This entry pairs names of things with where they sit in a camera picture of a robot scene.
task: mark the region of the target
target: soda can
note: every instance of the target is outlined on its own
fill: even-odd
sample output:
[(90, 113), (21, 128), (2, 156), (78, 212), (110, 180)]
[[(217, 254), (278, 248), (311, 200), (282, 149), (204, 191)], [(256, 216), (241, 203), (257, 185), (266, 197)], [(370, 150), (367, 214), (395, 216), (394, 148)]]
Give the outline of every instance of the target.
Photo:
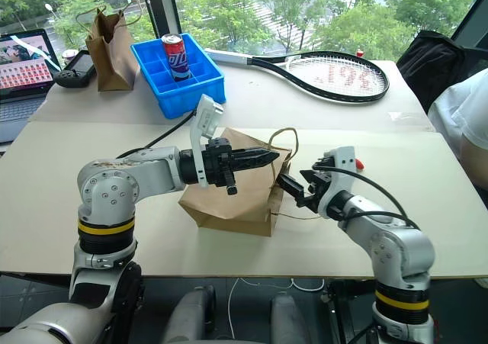
[(166, 34), (161, 38), (162, 46), (168, 57), (169, 67), (175, 81), (183, 81), (191, 76), (188, 59), (186, 57), (185, 43), (178, 34)]

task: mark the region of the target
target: window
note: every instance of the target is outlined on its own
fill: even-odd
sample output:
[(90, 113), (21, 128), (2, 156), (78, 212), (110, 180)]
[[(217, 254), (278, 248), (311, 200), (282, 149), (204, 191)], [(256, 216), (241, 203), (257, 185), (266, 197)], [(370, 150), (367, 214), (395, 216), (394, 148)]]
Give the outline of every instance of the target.
[(175, 0), (181, 29), (218, 50), (364, 52), (397, 60), (420, 30), (451, 36), (476, 0)]
[[(153, 39), (153, 26), (144, 0), (0, 0), (0, 33), (7, 34), (42, 27), (48, 33), (59, 62), (68, 49), (85, 45), (87, 31), (75, 20), (77, 14), (106, 6), (105, 13), (124, 8), (126, 21), (140, 14), (141, 19), (128, 28), (135, 41)], [(80, 16), (80, 23), (90, 28), (95, 12)]]

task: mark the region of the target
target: white table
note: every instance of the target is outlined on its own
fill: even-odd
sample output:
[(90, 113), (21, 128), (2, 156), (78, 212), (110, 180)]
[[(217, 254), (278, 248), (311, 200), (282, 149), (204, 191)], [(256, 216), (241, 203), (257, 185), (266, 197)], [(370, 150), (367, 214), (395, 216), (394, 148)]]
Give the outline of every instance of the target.
[[(139, 146), (167, 127), (82, 122), (27, 125), (0, 159), (0, 271), (69, 274), (77, 240), (80, 197), (76, 176), (97, 158)], [(267, 140), (273, 130), (243, 130)], [(431, 238), (434, 277), (488, 275), (488, 213), (441, 135), (378, 134), (300, 130), (300, 152), (291, 174), (309, 168), (317, 156), (354, 145), (364, 175), (379, 182)], [(277, 145), (292, 146), (291, 135)], [(189, 147), (182, 128), (158, 146)], [(360, 182), (353, 192), (393, 206)], [(197, 228), (178, 205), (181, 192), (147, 198), (137, 205), (135, 260), (144, 275), (157, 276), (329, 276), (371, 277), (366, 253), (332, 220), (292, 220), (280, 216), (273, 237)], [(284, 198), (281, 212), (313, 214)]]
[[(373, 104), (338, 104), (315, 97), (261, 69), (220, 66), (227, 103), (223, 127), (342, 129), (378, 132), (435, 131), (394, 62), (376, 61), (390, 89)], [(55, 85), (32, 121), (82, 121), (122, 124), (174, 124), (159, 110), (142, 75), (131, 92), (98, 92)]]

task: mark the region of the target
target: laptop keyboard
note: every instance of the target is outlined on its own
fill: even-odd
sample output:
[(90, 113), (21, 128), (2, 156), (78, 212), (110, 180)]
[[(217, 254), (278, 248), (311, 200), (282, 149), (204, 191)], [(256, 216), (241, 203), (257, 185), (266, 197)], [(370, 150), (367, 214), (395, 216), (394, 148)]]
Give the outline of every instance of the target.
[(0, 104), (0, 121), (15, 121), (30, 117), (43, 101), (43, 98), (35, 98)]

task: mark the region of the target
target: brown paper bag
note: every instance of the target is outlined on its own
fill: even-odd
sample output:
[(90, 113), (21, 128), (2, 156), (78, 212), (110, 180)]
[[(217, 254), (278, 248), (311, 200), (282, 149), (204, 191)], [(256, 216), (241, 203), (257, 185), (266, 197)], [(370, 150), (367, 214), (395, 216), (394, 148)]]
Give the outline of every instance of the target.
[(140, 16), (126, 24), (123, 10), (108, 16), (104, 15), (103, 9), (96, 10), (85, 42), (97, 70), (98, 90), (131, 90), (139, 63), (130, 51), (133, 39), (127, 26), (137, 22)]
[[(227, 138), (234, 149), (266, 147), (267, 143), (237, 130), (226, 128), (222, 137)], [(285, 161), (291, 151), (273, 147), (280, 156), (273, 162), (278, 172), (289, 166)], [(227, 195), (225, 188), (210, 185), (201, 188), (189, 185), (179, 204), (195, 220), (199, 227), (213, 228), (259, 236), (271, 236), (283, 199), (283, 190), (275, 185), (271, 166), (239, 171), (235, 174), (237, 195)]]

